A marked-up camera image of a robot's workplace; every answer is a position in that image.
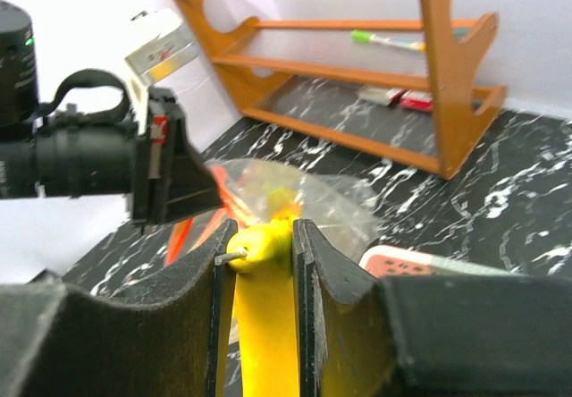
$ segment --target black marble surface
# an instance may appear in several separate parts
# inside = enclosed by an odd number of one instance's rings
[[[257,157],[310,173],[356,176],[377,193],[380,243],[530,275],[572,277],[572,122],[506,111],[451,182],[249,119],[228,130],[206,157]],[[162,266],[170,230],[141,237],[124,224],[64,280],[111,295]],[[229,358],[235,362],[228,381],[238,374],[236,348]]]

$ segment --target clear plastic bag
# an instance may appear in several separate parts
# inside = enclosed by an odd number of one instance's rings
[[[328,241],[353,261],[358,262],[378,237],[375,194],[358,178],[311,175],[294,166],[250,158],[208,165],[224,169],[226,188],[259,223],[270,220],[268,195],[288,189],[296,193],[301,217],[314,221]]]

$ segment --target small box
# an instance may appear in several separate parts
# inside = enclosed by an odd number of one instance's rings
[[[389,106],[399,102],[404,89],[384,89],[380,87],[364,86],[357,91],[357,97],[367,102]]]
[[[404,108],[430,113],[433,110],[433,97],[431,93],[410,90],[401,97],[400,105]]]

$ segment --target shelf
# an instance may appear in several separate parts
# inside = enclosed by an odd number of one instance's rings
[[[209,23],[204,0],[175,0],[243,115],[387,156],[447,180],[467,160],[507,95],[504,86],[474,86],[498,33],[498,15],[452,21],[451,1],[419,0],[421,21],[249,17],[235,30],[220,32]],[[470,31],[457,41],[451,28]],[[424,41],[426,51],[356,44],[353,29],[398,32],[385,34]],[[255,68],[273,73],[264,76]],[[321,80],[300,81],[300,76]],[[430,92],[433,112],[359,104],[355,90],[363,85]]]
[[[472,28],[474,19],[454,20],[451,27]],[[257,29],[308,29],[308,30],[392,30],[398,32],[423,30],[420,20],[261,20]]]
[[[293,77],[255,108],[437,157],[431,114],[360,100],[357,92],[361,87],[346,82]]]
[[[400,38],[423,40],[412,33]],[[357,84],[429,89],[424,53],[356,44],[346,30],[259,29],[213,62]]]

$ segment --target yellow toy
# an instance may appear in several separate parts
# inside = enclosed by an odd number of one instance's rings
[[[291,264],[292,223],[299,217],[294,194],[271,193],[271,222],[238,232],[227,247],[227,253],[246,255],[229,263],[237,272],[234,312],[245,397],[299,396]]]

